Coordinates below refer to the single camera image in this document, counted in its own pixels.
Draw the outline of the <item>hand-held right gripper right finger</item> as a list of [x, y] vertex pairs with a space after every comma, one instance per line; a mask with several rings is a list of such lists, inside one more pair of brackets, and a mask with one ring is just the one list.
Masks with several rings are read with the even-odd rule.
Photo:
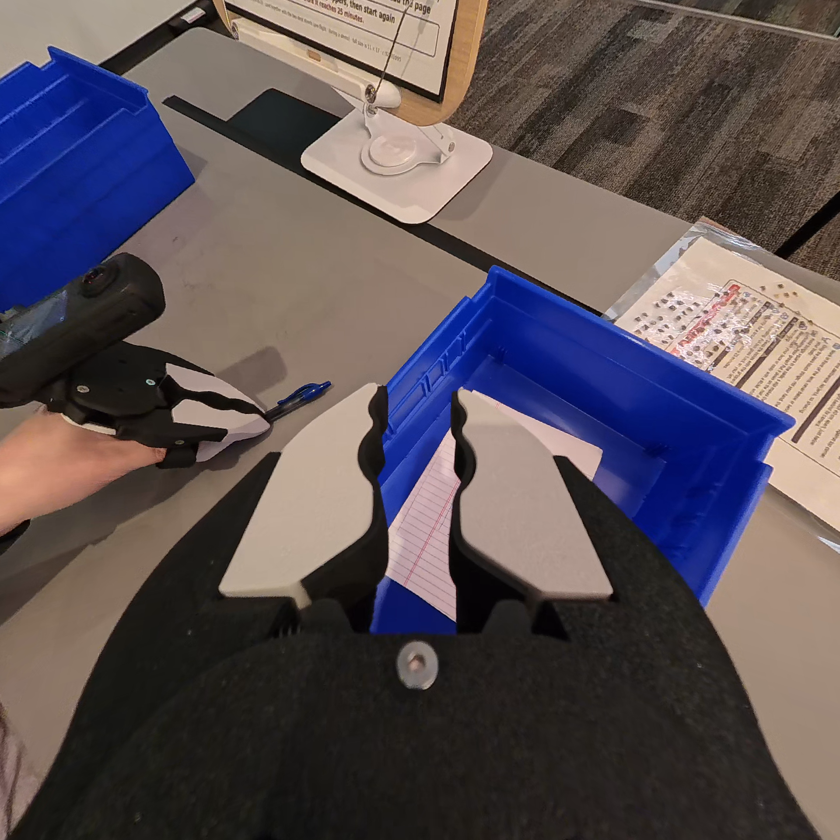
[[459, 389], [450, 430], [458, 478], [449, 574], [459, 631], [480, 631], [495, 607], [514, 601], [528, 619], [555, 602], [609, 602], [613, 584], [567, 487], [561, 466], [590, 481], [537, 432], [489, 397]]

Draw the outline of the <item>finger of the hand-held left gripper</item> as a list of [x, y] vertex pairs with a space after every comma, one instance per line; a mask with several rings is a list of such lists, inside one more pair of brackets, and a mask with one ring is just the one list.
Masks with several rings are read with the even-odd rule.
[[165, 365], [163, 401], [175, 415], [264, 415], [257, 403], [232, 385], [183, 364]]
[[228, 395], [189, 396], [172, 408], [172, 420], [197, 437], [196, 461], [207, 461], [270, 429], [258, 404]]

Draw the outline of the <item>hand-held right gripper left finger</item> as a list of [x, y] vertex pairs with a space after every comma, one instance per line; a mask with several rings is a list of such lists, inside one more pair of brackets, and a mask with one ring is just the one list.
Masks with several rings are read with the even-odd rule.
[[321, 599], [372, 617], [389, 559], [379, 475], [386, 386], [366, 384], [314, 418], [281, 451], [219, 584], [227, 598]]

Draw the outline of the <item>blue retractable pen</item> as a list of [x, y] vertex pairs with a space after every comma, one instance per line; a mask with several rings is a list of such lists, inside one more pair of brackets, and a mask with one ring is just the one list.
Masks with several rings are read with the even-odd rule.
[[324, 396], [331, 388], [332, 383], [330, 381], [307, 383], [293, 393], [289, 394], [289, 396], [285, 397], [283, 400], [279, 401], [275, 406], [265, 411], [263, 417], [268, 424], [273, 424], [279, 419], [296, 412], [302, 407], [314, 403], [320, 397]]

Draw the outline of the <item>blue plastic bin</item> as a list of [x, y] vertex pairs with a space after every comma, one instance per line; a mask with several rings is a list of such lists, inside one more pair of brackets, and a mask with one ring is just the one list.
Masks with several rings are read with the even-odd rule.
[[145, 88], [48, 52], [1, 83], [2, 311], [82, 275], [194, 183]]
[[594, 483], [707, 606], [795, 421], [499, 267], [387, 385], [380, 474], [389, 523], [449, 431], [466, 387], [602, 451]]

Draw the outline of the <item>person's left hand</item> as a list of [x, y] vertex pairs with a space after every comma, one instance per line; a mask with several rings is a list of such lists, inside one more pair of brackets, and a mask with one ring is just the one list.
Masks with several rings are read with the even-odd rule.
[[1, 534], [156, 465], [165, 454], [163, 448], [72, 425], [41, 408], [1, 443]]

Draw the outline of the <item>lined paper sheet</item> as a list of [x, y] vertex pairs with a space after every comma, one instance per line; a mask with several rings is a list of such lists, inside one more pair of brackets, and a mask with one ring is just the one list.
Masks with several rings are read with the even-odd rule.
[[[588, 479], [595, 477], [602, 461], [600, 448], [494, 397], [476, 395], [527, 428], [552, 455], [569, 458]], [[448, 572], [448, 536], [459, 487], [454, 462], [455, 440], [447, 432], [389, 528], [386, 570], [390, 583], [400, 585], [451, 622], [456, 619], [456, 592]]]

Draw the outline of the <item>dark table mat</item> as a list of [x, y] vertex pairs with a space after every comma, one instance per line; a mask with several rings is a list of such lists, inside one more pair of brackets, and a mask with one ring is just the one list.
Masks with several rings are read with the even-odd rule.
[[227, 125], [287, 167], [302, 168], [303, 152], [340, 117], [271, 88], [237, 111]]

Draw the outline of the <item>white document stand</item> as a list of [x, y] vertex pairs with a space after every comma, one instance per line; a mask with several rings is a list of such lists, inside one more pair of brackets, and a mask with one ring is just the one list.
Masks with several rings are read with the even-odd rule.
[[447, 120], [474, 75], [487, 1], [456, 1], [442, 101], [431, 101], [321, 48], [270, 30], [213, 3], [237, 41], [310, 75], [352, 110], [301, 156], [302, 167], [402, 224], [423, 224], [489, 163], [488, 142]]

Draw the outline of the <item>laminated printed sheet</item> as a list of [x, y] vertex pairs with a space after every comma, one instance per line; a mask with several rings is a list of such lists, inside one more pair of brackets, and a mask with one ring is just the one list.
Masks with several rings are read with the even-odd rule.
[[838, 532], [838, 301], [772, 257], [703, 217], [605, 319], [793, 418], [770, 449], [770, 483]]

